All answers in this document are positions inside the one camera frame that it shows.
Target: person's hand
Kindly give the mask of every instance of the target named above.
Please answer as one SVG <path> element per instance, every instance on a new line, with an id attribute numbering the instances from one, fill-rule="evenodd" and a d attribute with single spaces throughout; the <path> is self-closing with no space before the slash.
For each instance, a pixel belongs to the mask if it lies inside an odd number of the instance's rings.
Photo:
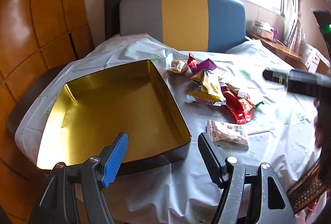
<path id="1" fill-rule="evenodd" d="M 314 120 L 315 145 L 320 148 L 331 139 L 331 104 L 315 99 L 314 105 L 317 108 L 317 116 Z"/>
<path id="2" fill-rule="evenodd" d="M 317 108 L 315 124 L 315 145 L 322 148 L 320 155 L 319 177 L 328 187 L 331 187 L 331 103 L 330 101 L 314 100 Z"/>
<path id="3" fill-rule="evenodd" d="M 318 99 L 314 99 L 314 105 L 316 108 L 318 108 L 320 105 L 320 101 Z M 314 119 L 314 125 L 315 125 L 315 146 L 317 146 L 317 148 L 320 148 L 323 145 L 324 136 L 319 127 L 318 116 L 316 116 Z"/>

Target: snack wrapper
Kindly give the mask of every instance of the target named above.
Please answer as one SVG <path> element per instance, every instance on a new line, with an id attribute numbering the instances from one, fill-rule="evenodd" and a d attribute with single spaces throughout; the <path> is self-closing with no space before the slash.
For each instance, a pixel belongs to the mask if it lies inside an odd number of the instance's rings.
<path id="1" fill-rule="evenodd" d="M 175 60 L 171 61 L 171 67 L 164 68 L 167 71 L 183 74 L 188 71 L 187 61 L 185 60 Z"/>
<path id="2" fill-rule="evenodd" d="M 196 66 L 198 64 L 198 61 L 194 58 L 191 52 L 188 53 L 188 60 L 187 60 L 187 66 L 191 69 L 192 67 Z"/>
<path id="3" fill-rule="evenodd" d="M 253 108 L 249 102 L 244 98 L 238 98 L 226 87 L 222 87 L 223 96 L 226 98 L 226 106 L 232 112 L 237 124 L 245 124 L 253 119 L 250 110 Z"/>
<path id="4" fill-rule="evenodd" d="M 208 120 L 207 132 L 214 141 L 228 141 L 248 146 L 248 136 L 243 125 Z"/>
<path id="5" fill-rule="evenodd" d="M 198 82 L 199 84 L 202 83 L 202 79 L 204 77 L 205 72 L 203 70 L 197 72 L 193 77 L 191 77 L 191 80 Z"/>
<path id="6" fill-rule="evenodd" d="M 226 101 L 222 94 L 217 75 L 206 69 L 203 70 L 201 86 L 197 87 L 194 91 L 189 92 L 187 98 L 196 102 L 200 102 L 201 99 L 215 102 L 213 104 L 210 103 L 210 105 L 214 106 L 224 105 Z"/>
<path id="7" fill-rule="evenodd" d="M 214 64 L 214 62 L 211 59 L 207 59 L 193 67 L 190 67 L 190 70 L 191 70 L 192 74 L 195 75 L 196 73 L 198 73 L 199 71 L 201 71 L 203 69 L 213 71 L 216 68 L 217 68 L 217 66 Z"/>
<path id="8" fill-rule="evenodd" d="M 225 82 L 225 84 L 228 89 L 234 92 L 238 97 L 245 98 L 253 108 L 257 108 L 259 105 L 264 104 L 261 96 L 249 95 L 246 89 L 239 88 L 233 83 Z"/>

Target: white tablecloth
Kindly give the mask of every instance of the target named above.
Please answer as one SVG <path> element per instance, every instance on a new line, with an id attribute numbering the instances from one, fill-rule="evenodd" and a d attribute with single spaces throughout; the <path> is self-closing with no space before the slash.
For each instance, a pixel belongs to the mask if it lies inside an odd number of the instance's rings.
<path id="1" fill-rule="evenodd" d="M 319 158 L 314 146 L 313 119 L 316 109 L 312 98 L 287 94 L 279 84 L 264 81 L 265 67 L 291 67 L 262 46 L 259 40 L 247 41 L 228 51 L 230 54 L 193 52 L 198 61 L 210 58 L 228 79 L 239 81 L 253 96 L 260 95 L 264 105 L 253 111 L 246 124 L 249 148 L 228 142 L 219 143 L 226 154 L 241 162 L 271 164 L 284 189 L 289 189 Z M 117 177 L 104 190 L 115 219 L 140 223 L 208 223 L 221 197 L 221 190 L 210 180 L 197 147 L 198 135 L 206 131 L 206 121 L 233 122 L 225 107 L 217 108 L 185 98 L 190 73 L 178 75 L 163 68 L 172 60 L 187 59 L 187 52 L 169 48 L 147 34 L 116 36 L 99 45 L 86 58 L 70 63 L 50 83 L 24 116 L 15 135 L 16 144 L 34 163 L 37 160 L 47 115 L 63 85 L 73 79 L 128 62 L 151 59 L 174 95 L 192 134 L 188 157 L 153 170 Z M 178 79 L 183 87 L 174 89 Z M 195 120 L 188 118 L 195 114 Z M 77 196 L 82 193 L 77 189 Z M 249 186 L 244 189 L 240 216 L 246 214 Z"/>

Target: curtain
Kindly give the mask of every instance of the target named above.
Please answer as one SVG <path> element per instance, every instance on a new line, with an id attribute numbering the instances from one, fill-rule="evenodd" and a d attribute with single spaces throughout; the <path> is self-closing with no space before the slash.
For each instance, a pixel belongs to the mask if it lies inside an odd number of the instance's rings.
<path id="1" fill-rule="evenodd" d="M 302 0 L 284 0 L 285 35 L 284 43 L 295 53 L 299 53 L 302 28 Z"/>

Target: white snack package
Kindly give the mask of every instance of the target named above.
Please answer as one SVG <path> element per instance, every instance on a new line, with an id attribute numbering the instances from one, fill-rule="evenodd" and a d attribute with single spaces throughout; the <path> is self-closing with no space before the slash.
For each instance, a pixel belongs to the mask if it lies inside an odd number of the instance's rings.
<path id="1" fill-rule="evenodd" d="M 208 120 L 207 132 L 214 141 L 228 141 L 248 146 L 248 136 L 244 125 Z"/>
<path id="2" fill-rule="evenodd" d="M 245 98 L 245 99 L 248 99 L 248 94 L 246 91 L 242 90 L 242 89 L 239 89 L 238 90 L 238 93 L 237 93 L 237 96 L 240 97 L 240 98 Z"/>

